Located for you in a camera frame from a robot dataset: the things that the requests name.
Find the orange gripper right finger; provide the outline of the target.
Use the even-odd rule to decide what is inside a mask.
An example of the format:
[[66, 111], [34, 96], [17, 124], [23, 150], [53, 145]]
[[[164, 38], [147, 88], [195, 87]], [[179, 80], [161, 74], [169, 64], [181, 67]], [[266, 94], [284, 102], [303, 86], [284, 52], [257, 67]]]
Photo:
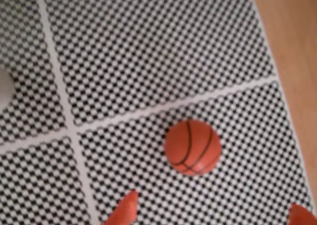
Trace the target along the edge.
[[289, 225], [317, 225], [317, 218], [308, 209], [292, 204], [289, 212]]

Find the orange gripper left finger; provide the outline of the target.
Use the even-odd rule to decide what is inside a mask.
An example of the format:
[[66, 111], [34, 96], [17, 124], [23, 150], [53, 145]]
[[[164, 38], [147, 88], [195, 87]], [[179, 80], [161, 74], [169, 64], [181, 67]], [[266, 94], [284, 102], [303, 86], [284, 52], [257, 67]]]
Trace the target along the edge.
[[138, 192], [135, 190], [126, 194], [103, 222], [104, 225], [131, 225], [137, 217]]

